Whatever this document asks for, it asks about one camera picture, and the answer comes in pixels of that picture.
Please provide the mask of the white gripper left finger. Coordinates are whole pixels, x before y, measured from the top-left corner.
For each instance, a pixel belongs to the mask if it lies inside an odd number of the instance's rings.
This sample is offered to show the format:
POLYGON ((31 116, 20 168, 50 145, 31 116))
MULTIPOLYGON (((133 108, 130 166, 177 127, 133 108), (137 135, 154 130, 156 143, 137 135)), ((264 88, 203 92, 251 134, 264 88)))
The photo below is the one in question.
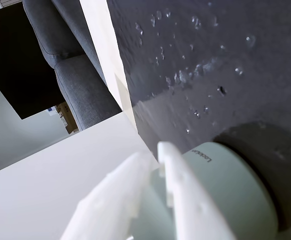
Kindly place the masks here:
POLYGON ((150 152, 136 152, 81 199, 61 239, 125 240, 139 214, 142 192, 158 164, 150 152))

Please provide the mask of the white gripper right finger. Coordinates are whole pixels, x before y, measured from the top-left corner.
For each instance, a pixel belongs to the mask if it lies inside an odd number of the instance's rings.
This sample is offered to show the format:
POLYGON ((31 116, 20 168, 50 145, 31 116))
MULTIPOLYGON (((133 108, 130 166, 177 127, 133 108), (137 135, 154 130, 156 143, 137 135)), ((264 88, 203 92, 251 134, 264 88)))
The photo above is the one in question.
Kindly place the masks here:
POLYGON ((159 173, 165 178, 166 204, 173 208, 178 240, 235 240, 223 214, 178 148, 157 144, 159 173))

